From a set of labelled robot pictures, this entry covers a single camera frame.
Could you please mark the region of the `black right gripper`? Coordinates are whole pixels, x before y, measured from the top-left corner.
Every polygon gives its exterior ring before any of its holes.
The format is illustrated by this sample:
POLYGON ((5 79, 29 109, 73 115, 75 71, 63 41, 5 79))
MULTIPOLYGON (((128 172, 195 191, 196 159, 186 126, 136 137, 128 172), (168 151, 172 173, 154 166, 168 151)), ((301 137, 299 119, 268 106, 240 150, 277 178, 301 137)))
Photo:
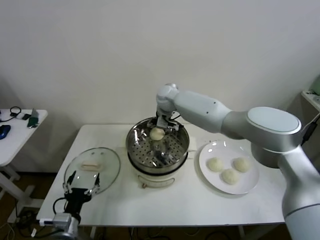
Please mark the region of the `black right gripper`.
MULTIPOLYGON (((180 123, 177 121, 173 121, 172 120, 172 116, 175 112, 174 111, 165 111, 163 109, 157 109, 156 110, 156 115, 159 119, 167 122, 167 129, 169 131, 178 131, 180 128, 180 123)), ((149 130, 152 130, 153 128, 155 128, 157 126, 157 121, 158 118, 157 117, 150 117, 147 119, 146 121, 146 127, 149 130)))

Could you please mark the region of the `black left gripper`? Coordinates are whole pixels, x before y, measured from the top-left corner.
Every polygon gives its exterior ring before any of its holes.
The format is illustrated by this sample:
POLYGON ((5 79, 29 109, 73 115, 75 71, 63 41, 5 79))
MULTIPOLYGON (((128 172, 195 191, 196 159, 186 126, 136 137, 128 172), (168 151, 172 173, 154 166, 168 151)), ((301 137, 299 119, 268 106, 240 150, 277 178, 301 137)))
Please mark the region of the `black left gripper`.
POLYGON ((80 213, 83 204, 88 203, 92 196, 99 194, 100 192, 100 174, 95 175, 95 181, 93 187, 90 189, 86 188, 71 188, 72 182, 76 175, 76 170, 67 178, 62 185, 64 191, 64 198, 67 201, 65 207, 65 213, 80 213))

